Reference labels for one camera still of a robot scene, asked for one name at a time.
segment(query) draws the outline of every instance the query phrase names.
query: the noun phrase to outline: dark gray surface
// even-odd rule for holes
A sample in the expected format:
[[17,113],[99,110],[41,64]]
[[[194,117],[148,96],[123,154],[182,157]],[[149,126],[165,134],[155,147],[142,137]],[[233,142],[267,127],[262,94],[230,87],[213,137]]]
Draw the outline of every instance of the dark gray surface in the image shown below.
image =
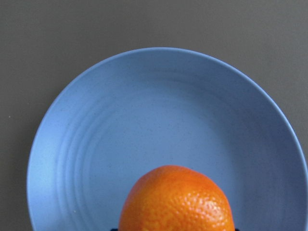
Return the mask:
[[31,230],[27,162],[58,93],[102,59],[153,46],[200,51],[246,73],[308,154],[308,1],[1,1],[1,230]]

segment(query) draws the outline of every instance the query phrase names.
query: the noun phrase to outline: bowl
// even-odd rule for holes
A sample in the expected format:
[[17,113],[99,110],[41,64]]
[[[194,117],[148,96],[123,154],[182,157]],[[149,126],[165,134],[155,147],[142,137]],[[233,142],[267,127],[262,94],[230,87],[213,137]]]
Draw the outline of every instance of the bowl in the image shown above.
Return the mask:
[[194,51],[145,48],[74,79],[45,114],[31,149],[35,231],[110,231],[136,180],[162,165],[209,176],[240,231],[307,231],[303,152],[261,87]]

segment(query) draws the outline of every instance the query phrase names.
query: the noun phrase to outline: gray background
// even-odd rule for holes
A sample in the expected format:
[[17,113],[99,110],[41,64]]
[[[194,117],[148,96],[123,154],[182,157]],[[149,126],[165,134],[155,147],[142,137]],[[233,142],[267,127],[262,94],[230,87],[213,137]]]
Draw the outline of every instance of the gray background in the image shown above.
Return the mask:
[[203,52],[250,76],[308,154],[308,1],[1,0],[1,230],[31,230],[27,162],[54,98],[102,59],[153,46]]

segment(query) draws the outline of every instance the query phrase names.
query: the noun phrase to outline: round blue dish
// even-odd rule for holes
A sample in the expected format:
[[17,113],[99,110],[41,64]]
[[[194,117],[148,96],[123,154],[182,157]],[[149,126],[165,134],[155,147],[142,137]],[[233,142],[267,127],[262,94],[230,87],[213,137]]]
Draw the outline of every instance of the round blue dish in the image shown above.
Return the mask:
[[208,175],[241,231],[307,231],[307,167],[273,100],[210,56],[147,48],[78,76],[33,142],[27,197],[36,231],[110,231],[135,181],[161,165]]

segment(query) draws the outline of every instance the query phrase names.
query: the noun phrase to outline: tangerine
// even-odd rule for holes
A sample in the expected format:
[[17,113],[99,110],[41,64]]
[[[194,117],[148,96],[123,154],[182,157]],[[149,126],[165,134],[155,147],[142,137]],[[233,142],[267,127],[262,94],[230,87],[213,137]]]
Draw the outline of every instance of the tangerine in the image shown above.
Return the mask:
[[158,167],[133,186],[119,231],[234,231],[223,191],[207,176],[181,166]]

